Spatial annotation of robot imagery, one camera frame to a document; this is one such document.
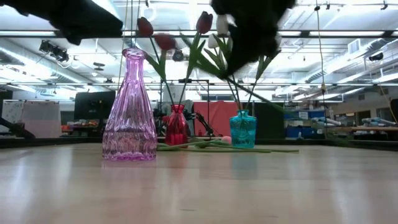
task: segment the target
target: tulip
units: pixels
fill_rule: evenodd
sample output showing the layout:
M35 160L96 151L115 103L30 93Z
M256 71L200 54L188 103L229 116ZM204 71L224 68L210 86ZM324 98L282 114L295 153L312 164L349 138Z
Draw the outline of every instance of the tulip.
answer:
M139 35L143 37L150 37L154 34L152 24L145 17L137 19L137 26Z
M197 22L197 31L201 34L206 34L211 29L213 24L213 15L203 11Z
M210 49L215 49L218 47L218 43L216 41L216 38L214 37L214 34L209 35L209 39L207 41L207 46Z
M226 18L226 15L217 16L216 28L218 35L228 33L228 20Z
M175 48L175 39L168 34L157 34L154 36L154 39L162 50L171 50Z

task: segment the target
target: glass vase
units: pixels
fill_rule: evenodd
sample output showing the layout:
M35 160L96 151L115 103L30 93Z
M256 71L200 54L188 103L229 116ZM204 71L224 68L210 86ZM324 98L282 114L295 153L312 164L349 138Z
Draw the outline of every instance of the glass vase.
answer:
M172 114L167 121L165 143L169 146L188 143L187 121L182 114L184 105L172 105Z
M232 145L254 148L257 118L248 115L249 110L238 110L238 115L229 119Z
M144 86L145 53L125 49L126 72L103 134L106 160L148 161L156 158L154 116Z

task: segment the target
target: teal glass vase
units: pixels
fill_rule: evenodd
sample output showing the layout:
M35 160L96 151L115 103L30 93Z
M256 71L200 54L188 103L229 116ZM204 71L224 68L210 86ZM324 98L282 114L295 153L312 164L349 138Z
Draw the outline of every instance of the teal glass vase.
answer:
M248 115L249 110L238 110L238 115L229 119L234 147L254 148L257 118Z

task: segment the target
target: computer monitor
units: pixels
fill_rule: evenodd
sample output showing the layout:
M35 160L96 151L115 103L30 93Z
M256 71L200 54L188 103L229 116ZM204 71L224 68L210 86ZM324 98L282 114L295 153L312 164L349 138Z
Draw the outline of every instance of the computer monitor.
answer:
M75 119L108 119L115 97L115 91L77 93Z

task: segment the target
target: red board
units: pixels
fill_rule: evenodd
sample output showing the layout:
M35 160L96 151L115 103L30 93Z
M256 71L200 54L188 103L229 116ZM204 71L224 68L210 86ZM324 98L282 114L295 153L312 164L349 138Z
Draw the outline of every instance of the red board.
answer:
M222 134L223 136L230 136L231 130L229 128L229 118L237 115L238 106L235 102L210 102L210 121L209 125L214 130L214 135L218 136ZM196 112L205 117L208 121L207 114L207 102L194 102L193 109ZM206 129L203 125L196 119L195 120L195 135L198 136L199 132L205 135Z

